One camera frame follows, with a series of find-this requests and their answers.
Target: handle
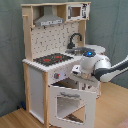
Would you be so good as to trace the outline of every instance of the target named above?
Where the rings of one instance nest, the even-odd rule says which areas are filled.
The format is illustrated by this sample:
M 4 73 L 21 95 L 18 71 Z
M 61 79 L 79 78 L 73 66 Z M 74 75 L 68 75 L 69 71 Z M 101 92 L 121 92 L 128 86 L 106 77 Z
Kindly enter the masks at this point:
M 72 7 L 68 6 L 68 10 L 70 10 L 70 16 L 68 16 L 68 19 L 71 19 L 71 17 L 72 17 Z
M 74 98 L 80 98 L 80 95 L 78 94 L 75 94 L 75 95 L 72 95 L 72 94 L 66 94 L 65 92 L 61 92 L 60 93 L 62 96 L 67 96 L 67 97 L 74 97 Z

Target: white cabinet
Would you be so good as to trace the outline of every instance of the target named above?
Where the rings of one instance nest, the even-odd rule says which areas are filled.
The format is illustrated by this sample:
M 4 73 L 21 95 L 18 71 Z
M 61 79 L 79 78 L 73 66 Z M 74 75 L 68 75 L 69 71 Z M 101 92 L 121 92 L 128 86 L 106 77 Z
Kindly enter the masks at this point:
M 53 126 L 94 128 L 95 106 L 96 93 L 94 92 L 60 87 L 57 83 L 49 87 L 49 123 Z M 66 118 L 81 107 L 85 108 L 83 121 Z
M 66 21 L 89 18 L 90 4 L 68 4 Z

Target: backsplash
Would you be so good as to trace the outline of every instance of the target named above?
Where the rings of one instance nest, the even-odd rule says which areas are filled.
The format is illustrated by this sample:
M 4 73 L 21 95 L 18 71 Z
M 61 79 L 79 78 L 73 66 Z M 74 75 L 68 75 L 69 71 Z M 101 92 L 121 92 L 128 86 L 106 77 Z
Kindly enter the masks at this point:
M 78 33 L 79 22 L 35 27 L 32 30 L 33 58 L 51 53 L 64 51 L 70 43 L 73 33 Z M 73 38 L 73 43 L 78 46 L 78 36 Z

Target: cabinet door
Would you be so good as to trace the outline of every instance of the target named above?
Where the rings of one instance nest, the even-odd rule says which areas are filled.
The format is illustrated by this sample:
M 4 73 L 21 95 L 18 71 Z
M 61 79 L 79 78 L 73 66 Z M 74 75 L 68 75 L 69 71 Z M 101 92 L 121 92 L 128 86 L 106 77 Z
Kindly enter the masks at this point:
M 49 123 L 61 128 L 94 128 L 96 93 L 65 87 L 49 87 Z M 72 120 L 72 113 L 80 107 L 83 121 Z

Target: wooden panel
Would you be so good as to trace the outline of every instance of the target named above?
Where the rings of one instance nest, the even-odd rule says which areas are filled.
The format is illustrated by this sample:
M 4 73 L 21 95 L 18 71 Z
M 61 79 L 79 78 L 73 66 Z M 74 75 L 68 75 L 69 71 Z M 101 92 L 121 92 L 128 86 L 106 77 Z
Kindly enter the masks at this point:
M 25 56 L 26 56 L 26 59 L 33 61 L 31 28 L 29 26 L 29 16 L 23 17 L 23 29 L 24 29 Z
M 66 4 L 87 4 L 91 2 L 66 2 L 66 3 L 42 3 L 42 4 L 21 4 L 21 6 L 44 6 L 44 5 L 66 5 Z
M 86 21 L 81 20 L 79 22 L 79 33 L 82 35 L 82 41 L 80 41 L 80 38 L 78 38 L 79 47 L 85 47 L 85 32 L 86 32 Z
M 44 127 L 49 128 L 49 90 L 48 72 L 42 73 L 43 77 L 43 103 L 44 103 Z
M 30 111 L 30 90 L 29 90 L 29 73 L 28 65 L 23 63 L 24 66 L 24 81 L 25 81 L 25 94 L 26 94 L 26 111 Z
M 22 7 L 22 15 L 27 15 L 28 16 L 28 22 L 29 26 L 33 26 L 33 9 L 31 6 L 29 7 Z
M 57 6 L 57 16 L 63 18 L 66 21 L 66 5 Z

